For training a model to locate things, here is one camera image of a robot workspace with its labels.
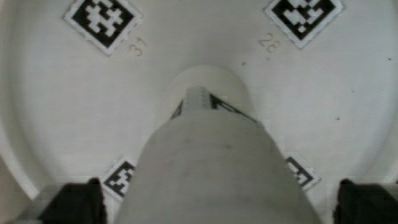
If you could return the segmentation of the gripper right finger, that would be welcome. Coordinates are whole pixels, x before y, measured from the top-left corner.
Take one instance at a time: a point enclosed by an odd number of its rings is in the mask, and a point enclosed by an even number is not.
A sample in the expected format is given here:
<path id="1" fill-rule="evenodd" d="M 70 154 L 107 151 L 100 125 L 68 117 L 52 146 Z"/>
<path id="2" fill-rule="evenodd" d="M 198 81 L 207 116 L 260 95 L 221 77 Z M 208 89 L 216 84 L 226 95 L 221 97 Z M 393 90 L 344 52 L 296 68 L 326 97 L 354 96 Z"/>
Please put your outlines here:
<path id="1" fill-rule="evenodd" d="M 398 183 L 340 182 L 335 224 L 398 224 Z"/>

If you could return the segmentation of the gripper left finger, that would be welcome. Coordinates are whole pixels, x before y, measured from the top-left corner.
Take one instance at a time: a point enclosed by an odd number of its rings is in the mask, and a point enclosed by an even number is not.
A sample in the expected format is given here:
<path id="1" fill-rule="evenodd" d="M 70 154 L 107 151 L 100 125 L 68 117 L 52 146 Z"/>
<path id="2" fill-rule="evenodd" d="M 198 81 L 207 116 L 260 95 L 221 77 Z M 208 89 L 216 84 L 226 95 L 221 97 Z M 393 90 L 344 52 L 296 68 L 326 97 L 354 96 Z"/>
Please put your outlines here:
<path id="1" fill-rule="evenodd" d="M 107 224 L 100 179 L 47 186 L 15 224 Z"/>

